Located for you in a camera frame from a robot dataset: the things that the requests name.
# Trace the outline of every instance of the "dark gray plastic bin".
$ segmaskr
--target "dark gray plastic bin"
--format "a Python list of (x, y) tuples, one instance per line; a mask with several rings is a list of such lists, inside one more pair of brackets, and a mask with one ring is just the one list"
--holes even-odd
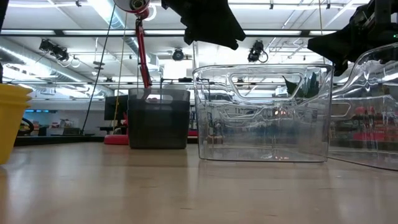
[(190, 119), (187, 90), (129, 90), (129, 141), (132, 149), (185, 149)]

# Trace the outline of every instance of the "ceiling light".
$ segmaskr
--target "ceiling light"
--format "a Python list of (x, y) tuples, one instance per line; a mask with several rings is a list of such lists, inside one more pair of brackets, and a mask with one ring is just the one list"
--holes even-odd
[(310, 35), (328, 35), (328, 34), (332, 34), (335, 33), (335, 30), (324, 30), (324, 31), (310, 31)]
[[(64, 30), (65, 35), (107, 35), (107, 30)], [(126, 35), (134, 35), (133, 30), (126, 30)], [(110, 30), (110, 35), (124, 35), (124, 30)]]
[(300, 30), (245, 30), (246, 35), (300, 35)]
[(185, 30), (145, 30), (145, 35), (184, 35)]
[(54, 30), (11, 30), (0, 31), (3, 35), (55, 35)]

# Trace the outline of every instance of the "security camera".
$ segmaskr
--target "security camera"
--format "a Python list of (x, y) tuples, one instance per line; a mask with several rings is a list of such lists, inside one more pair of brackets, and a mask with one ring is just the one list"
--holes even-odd
[(138, 10), (145, 6), (145, 0), (130, 0), (130, 8), (132, 10)]
[(175, 49), (173, 53), (173, 60), (181, 61), (183, 59), (184, 59), (184, 53), (182, 52), (182, 49)]
[[(260, 60), (263, 55), (267, 56), (265, 61)], [(261, 63), (266, 63), (268, 61), (268, 54), (264, 50), (264, 44), (262, 43), (262, 40), (256, 40), (256, 42), (253, 44), (253, 47), (249, 52), (248, 61)]]

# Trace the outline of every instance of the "red robot arm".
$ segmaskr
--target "red robot arm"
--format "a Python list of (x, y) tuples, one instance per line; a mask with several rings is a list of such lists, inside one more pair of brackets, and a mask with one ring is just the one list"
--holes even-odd
[(126, 12), (133, 13), (137, 16), (136, 20), (136, 35), (138, 40), (139, 59), (142, 81), (144, 87), (149, 88), (152, 85), (150, 80), (149, 70), (147, 66), (147, 57), (144, 44), (144, 28), (142, 27), (142, 20), (149, 16), (150, 0), (114, 0), (115, 4)]

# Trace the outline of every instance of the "spotlight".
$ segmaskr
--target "spotlight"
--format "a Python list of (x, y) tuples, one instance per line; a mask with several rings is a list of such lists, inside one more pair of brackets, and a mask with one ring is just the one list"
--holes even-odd
[(60, 48), (59, 46), (54, 46), (51, 55), (54, 56), (60, 62), (66, 62), (69, 60), (68, 49)]
[(42, 40), (39, 50), (45, 53), (50, 53), (50, 55), (54, 56), (61, 62), (66, 62), (69, 60), (68, 49), (65, 47), (60, 47), (59, 45), (55, 45), (49, 40)]
[[(263, 54), (267, 56), (267, 59), (265, 61), (260, 60)], [(268, 61), (268, 54), (264, 51), (264, 44), (262, 43), (262, 40), (256, 40), (253, 47), (250, 49), (248, 60), (249, 62), (258, 61), (261, 63), (266, 63)]]
[(238, 83), (244, 83), (243, 78), (238, 78)]
[(181, 61), (183, 59), (184, 59), (184, 53), (182, 52), (182, 49), (175, 49), (173, 53), (173, 60)]
[(49, 40), (42, 40), (42, 42), (40, 43), (39, 50), (47, 53), (47, 52), (51, 51), (53, 47), (54, 47), (54, 45), (51, 44), (51, 42)]

